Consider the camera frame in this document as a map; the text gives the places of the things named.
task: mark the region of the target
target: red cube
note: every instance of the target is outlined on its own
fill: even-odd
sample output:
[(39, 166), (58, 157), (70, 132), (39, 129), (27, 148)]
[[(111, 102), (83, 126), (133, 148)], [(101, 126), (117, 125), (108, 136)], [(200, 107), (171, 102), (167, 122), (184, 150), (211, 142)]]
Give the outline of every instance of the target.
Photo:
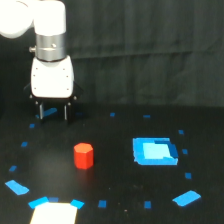
[(88, 169), (93, 166), (93, 147), (87, 143), (74, 146), (74, 163), (79, 169)]

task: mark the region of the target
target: blue tape marker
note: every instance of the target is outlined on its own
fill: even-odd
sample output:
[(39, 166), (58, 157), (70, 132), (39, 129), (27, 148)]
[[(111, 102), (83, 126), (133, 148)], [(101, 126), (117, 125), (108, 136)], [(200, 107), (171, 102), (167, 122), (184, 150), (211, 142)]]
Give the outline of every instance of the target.
[(10, 171), (10, 172), (13, 172), (13, 171), (16, 170), (16, 168), (17, 168), (17, 166), (11, 166), (11, 168), (9, 169), (9, 171)]
[(22, 194), (26, 194), (29, 189), (18, 184), (16, 181), (11, 180), (5, 183), (6, 186), (8, 186), (14, 193), (16, 193), (17, 195), (22, 195)]
[(150, 115), (143, 115), (143, 118), (150, 118)]
[(185, 173), (186, 179), (191, 179), (191, 173)]
[(35, 201), (31, 201), (28, 204), (29, 204), (30, 208), (34, 209), (38, 205), (42, 205), (42, 204), (47, 203), (47, 202), (49, 202), (48, 198), (47, 197), (43, 197), (43, 198), (39, 198), (39, 199), (37, 199)]
[(78, 209), (82, 208), (82, 206), (84, 205), (85, 203), (81, 202), (81, 201), (77, 201), (77, 200), (73, 200), (71, 202), (71, 205), (73, 205), (74, 207), (77, 207)]
[(187, 155), (188, 154), (187, 149), (182, 149), (182, 152), (183, 152), (184, 155)]
[(150, 209), (151, 208), (151, 202), (150, 201), (145, 201), (144, 208)]
[(99, 208), (106, 208), (107, 207), (107, 201), (100, 200), (99, 204), (98, 204), (98, 207)]
[(23, 142), (21, 147), (27, 147), (27, 145), (28, 145), (28, 142)]
[(57, 109), (56, 108), (51, 108), (49, 110), (46, 110), (46, 111), (44, 111), (44, 117), (47, 117), (47, 116), (49, 116), (51, 114), (54, 114), (56, 112), (57, 112)]
[(179, 134), (180, 135), (184, 135), (184, 131), (183, 130), (179, 130)]
[(58, 202), (58, 198), (48, 198), (49, 202)]
[(163, 158), (163, 159), (146, 159), (144, 156), (144, 143), (170, 142), (169, 138), (134, 138), (133, 139), (133, 154), (134, 162), (140, 165), (177, 165), (177, 158)]
[(171, 144), (171, 142), (169, 141), (155, 141), (155, 144), (167, 144), (170, 150), (170, 155), (173, 158), (178, 158), (178, 152), (177, 152), (177, 148), (174, 144)]
[(199, 198), (201, 198), (201, 195), (197, 194), (194, 191), (188, 191), (187, 193), (174, 198), (173, 201), (176, 202), (179, 206), (183, 207)]

